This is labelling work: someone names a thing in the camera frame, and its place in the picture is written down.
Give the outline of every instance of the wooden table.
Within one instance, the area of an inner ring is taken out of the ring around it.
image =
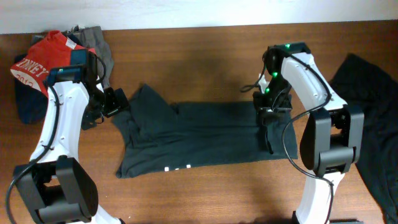
[[[344,22],[195,29],[105,31],[115,61],[114,88],[131,96],[143,83],[167,101],[251,100],[239,87],[255,81],[268,45],[305,41],[326,79],[349,52],[398,75],[398,22]],[[29,47],[30,34],[0,35],[0,221],[7,223],[4,195],[15,165],[25,164],[42,123],[17,116],[14,56]],[[303,111],[293,94],[293,115]],[[306,120],[294,124],[299,142]],[[251,223],[290,218],[302,197],[305,177],[287,160],[209,166],[142,175],[115,176],[124,153],[119,131],[107,120],[80,134],[80,163],[96,182],[100,204],[126,223]],[[12,211],[18,223],[32,220],[17,191]],[[338,187],[332,219],[382,223],[382,213],[355,166]]]

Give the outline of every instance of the pile of clothes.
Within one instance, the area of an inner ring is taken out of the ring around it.
[[[27,54],[18,55],[11,73],[15,77],[15,94],[18,115],[25,124],[44,119],[47,110],[47,90],[43,81],[55,67],[70,64],[72,50],[89,49],[106,65],[98,63],[98,76],[105,78],[103,87],[109,87],[109,77],[114,65],[111,50],[105,42],[101,27],[74,27],[71,31],[50,31],[46,36],[34,35]]]

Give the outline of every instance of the gray fabric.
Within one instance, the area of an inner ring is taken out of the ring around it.
[[[44,39],[43,35],[33,35],[32,36],[32,40],[30,40],[30,46],[35,45],[36,43],[38,43],[39,41],[41,41],[42,39]]]
[[[116,176],[136,177],[191,167],[285,159],[281,134],[290,120],[268,118],[267,131],[256,122],[253,102],[177,103],[168,105],[144,85],[130,101],[130,110],[113,123],[126,144]],[[289,155],[297,158],[293,126],[286,132]]]
[[[105,88],[109,87],[109,78],[111,76],[114,62],[112,59],[111,49],[102,35],[101,27],[96,26],[85,29],[73,28],[72,34],[81,42],[83,47],[94,48],[97,56],[104,61],[106,65],[106,74],[103,85]],[[98,62],[98,72],[99,77],[102,77],[104,71],[100,62]]]

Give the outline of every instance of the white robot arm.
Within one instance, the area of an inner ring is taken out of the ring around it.
[[[31,163],[17,166],[13,181],[36,223],[124,223],[98,205],[96,185],[78,163],[80,129],[128,107],[122,89],[102,88],[96,66],[95,55],[74,50],[71,66],[54,68],[47,77],[49,103],[42,134]],[[45,186],[52,178],[60,185]],[[7,213],[15,223],[8,203]]]
[[[287,99],[291,87],[307,111],[318,108],[309,113],[300,154],[309,169],[308,174],[319,179],[307,176],[302,201],[294,212],[293,221],[299,224],[328,223],[332,195],[350,165],[359,159],[363,113],[357,107],[348,106],[335,93],[304,43],[269,47],[263,61],[272,80],[270,83],[258,82],[260,92],[253,94],[259,116],[265,118],[269,113],[291,109]],[[341,129],[341,133],[331,135],[332,126]],[[333,185],[330,187],[321,179],[329,180]]]

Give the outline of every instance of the navy blue cloth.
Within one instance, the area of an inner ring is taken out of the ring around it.
[[[73,41],[75,44],[83,46],[80,42],[79,39],[77,39],[77,37],[75,35],[73,35],[72,33],[67,33],[67,34],[63,34],[65,37],[68,37],[71,41]]]
[[[350,54],[331,87],[364,111],[361,155],[356,167],[383,210],[398,223],[398,83],[379,67]]]

